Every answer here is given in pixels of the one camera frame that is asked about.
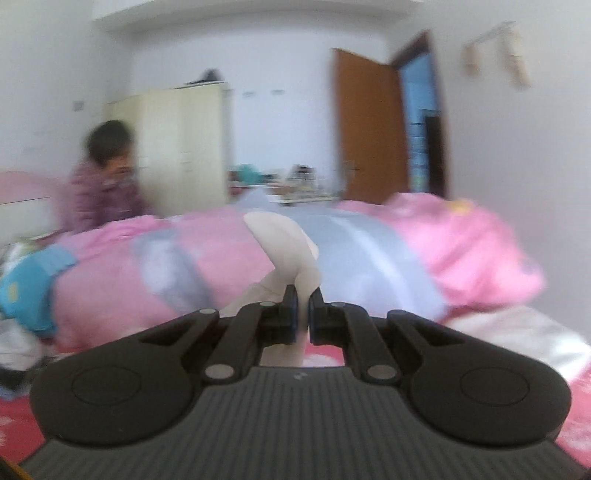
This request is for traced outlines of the beige zip hoodie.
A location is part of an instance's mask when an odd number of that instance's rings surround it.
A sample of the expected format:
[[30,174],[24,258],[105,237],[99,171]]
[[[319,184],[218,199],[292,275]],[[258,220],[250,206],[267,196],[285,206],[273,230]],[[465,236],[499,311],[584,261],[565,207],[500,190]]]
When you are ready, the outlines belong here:
[[231,317],[245,305],[259,301],[280,301],[287,285],[297,289],[297,341],[291,345],[274,345],[263,350],[260,364],[267,367],[297,367],[304,365],[304,350],[308,339],[308,307],[311,293],[318,289],[322,275],[318,270],[318,246],[301,226],[289,217],[271,212],[249,212],[243,217],[246,226],[262,247],[273,271],[249,286],[242,296],[221,310],[222,317]]

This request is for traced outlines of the pile of mixed clothes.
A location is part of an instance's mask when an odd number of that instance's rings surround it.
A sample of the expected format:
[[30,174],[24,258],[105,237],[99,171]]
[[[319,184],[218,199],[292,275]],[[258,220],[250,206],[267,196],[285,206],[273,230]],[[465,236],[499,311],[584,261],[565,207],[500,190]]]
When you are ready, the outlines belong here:
[[[28,255],[39,250],[29,239],[18,239],[1,249],[1,280]],[[31,375],[45,357],[45,349],[1,306],[1,399],[12,401],[26,394]]]

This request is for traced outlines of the pink grey floral duvet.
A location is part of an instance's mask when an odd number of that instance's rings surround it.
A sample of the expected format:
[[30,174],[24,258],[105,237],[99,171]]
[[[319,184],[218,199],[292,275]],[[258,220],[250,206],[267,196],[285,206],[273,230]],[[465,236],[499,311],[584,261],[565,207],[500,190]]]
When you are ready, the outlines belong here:
[[406,310],[434,321],[526,303],[545,286],[496,214],[427,193],[281,207],[255,190],[229,206],[110,222],[59,244],[75,258],[52,292],[55,339],[69,350],[199,309],[231,316],[280,300],[287,285],[301,300],[320,290],[377,317]]

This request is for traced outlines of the cluttered side table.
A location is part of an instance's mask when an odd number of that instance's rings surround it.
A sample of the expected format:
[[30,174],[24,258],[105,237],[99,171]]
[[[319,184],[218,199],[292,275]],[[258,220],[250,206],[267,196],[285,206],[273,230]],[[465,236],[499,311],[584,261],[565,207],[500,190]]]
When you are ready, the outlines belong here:
[[308,165],[294,165],[283,173],[263,172],[242,164],[228,171],[228,181],[230,197],[235,202],[262,198],[280,206],[296,206],[339,200],[339,195],[322,183],[317,170]]

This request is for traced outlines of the brown wooden door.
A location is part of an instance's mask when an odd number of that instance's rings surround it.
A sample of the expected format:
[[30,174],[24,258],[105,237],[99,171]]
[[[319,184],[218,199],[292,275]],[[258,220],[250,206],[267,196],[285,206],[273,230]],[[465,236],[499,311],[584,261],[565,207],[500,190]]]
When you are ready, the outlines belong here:
[[342,199],[381,204],[396,193],[412,189],[411,118],[405,111],[403,70],[432,53],[428,30],[388,64],[335,49]]

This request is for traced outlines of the cream wardrobe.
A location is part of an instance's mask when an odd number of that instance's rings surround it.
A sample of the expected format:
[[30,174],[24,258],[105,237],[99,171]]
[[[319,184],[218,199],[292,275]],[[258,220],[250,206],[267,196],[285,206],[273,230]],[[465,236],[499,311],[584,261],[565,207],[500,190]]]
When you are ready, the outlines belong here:
[[223,82],[153,90],[103,107],[105,120],[133,131],[142,196],[165,217],[228,203],[229,113]]

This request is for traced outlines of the woman in purple jacket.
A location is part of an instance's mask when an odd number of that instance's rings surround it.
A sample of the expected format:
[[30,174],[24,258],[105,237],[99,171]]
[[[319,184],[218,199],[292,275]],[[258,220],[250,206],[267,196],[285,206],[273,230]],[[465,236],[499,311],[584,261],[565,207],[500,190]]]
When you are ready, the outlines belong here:
[[120,120],[96,126],[85,141],[85,156],[69,179],[69,230],[85,232],[114,221],[150,215],[133,160],[134,138]]

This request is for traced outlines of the blue pillow with stripes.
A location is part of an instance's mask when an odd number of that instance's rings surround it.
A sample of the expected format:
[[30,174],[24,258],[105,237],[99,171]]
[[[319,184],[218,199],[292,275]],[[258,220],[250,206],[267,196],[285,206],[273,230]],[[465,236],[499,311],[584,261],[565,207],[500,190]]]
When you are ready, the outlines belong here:
[[53,286],[76,264],[76,258],[59,245],[24,257],[1,278],[2,312],[38,337],[52,337],[56,331]]

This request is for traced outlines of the pink white headboard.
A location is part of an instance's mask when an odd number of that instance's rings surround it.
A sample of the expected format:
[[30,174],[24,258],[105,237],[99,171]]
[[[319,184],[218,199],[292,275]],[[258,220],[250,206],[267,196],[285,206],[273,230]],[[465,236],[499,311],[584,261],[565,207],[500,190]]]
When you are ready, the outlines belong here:
[[1,245],[19,238],[36,238],[60,232],[63,188],[59,182],[34,173],[1,173]]

